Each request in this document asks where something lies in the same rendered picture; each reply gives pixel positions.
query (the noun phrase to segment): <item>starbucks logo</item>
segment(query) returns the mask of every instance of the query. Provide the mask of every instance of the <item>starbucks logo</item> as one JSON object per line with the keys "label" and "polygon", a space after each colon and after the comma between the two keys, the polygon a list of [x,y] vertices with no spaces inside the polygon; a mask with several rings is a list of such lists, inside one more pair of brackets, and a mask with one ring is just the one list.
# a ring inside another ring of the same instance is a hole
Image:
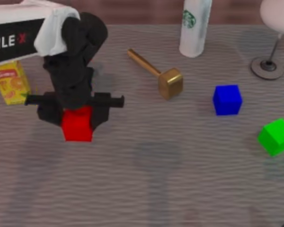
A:
{"label": "starbucks logo", "polygon": [[183,11],[183,25],[187,28],[193,28],[196,24],[195,16],[187,9]]}

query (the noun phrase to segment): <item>yellow box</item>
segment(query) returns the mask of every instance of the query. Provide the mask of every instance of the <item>yellow box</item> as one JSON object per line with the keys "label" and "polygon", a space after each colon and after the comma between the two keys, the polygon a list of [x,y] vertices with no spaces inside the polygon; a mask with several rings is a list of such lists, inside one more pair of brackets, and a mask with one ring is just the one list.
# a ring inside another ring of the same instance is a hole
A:
{"label": "yellow box", "polygon": [[0,65],[0,92],[7,105],[23,104],[31,93],[27,77],[19,61]]}

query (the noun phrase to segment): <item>hammer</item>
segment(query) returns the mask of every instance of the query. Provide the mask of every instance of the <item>hammer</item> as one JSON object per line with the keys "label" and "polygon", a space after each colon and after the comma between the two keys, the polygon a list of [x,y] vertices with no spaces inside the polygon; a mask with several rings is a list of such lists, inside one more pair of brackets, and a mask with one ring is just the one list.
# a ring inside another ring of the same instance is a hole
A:
{"label": "hammer", "polygon": [[183,76],[176,68],[161,73],[133,49],[127,50],[127,54],[136,63],[158,78],[159,93],[166,100],[171,99],[173,96],[176,96],[183,91]]}

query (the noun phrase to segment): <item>lamp shade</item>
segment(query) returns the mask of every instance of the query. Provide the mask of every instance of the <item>lamp shade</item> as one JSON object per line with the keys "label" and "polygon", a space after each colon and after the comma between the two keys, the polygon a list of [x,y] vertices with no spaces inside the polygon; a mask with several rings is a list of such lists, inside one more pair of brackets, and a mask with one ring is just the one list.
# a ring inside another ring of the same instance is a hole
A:
{"label": "lamp shade", "polygon": [[284,0],[263,0],[260,14],[266,26],[284,34]]}

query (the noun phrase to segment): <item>tabletop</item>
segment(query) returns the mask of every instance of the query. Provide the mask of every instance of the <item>tabletop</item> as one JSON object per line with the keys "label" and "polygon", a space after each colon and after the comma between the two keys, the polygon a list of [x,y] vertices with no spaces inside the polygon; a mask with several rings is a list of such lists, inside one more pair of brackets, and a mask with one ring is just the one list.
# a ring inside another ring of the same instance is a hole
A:
{"label": "tabletop", "polygon": [[[66,143],[36,106],[0,95],[0,227],[280,227],[284,153],[271,158],[261,128],[284,118],[284,76],[255,77],[269,55],[265,26],[209,26],[205,51],[178,51],[180,26],[108,26],[91,65],[94,89],[125,96],[92,143]],[[184,91],[170,101],[154,76],[128,58],[133,48],[159,70],[178,68]],[[284,65],[284,39],[276,53]],[[32,89],[52,90],[42,59],[22,61]],[[216,85],[238,84],[237,116],[217,117]]]}

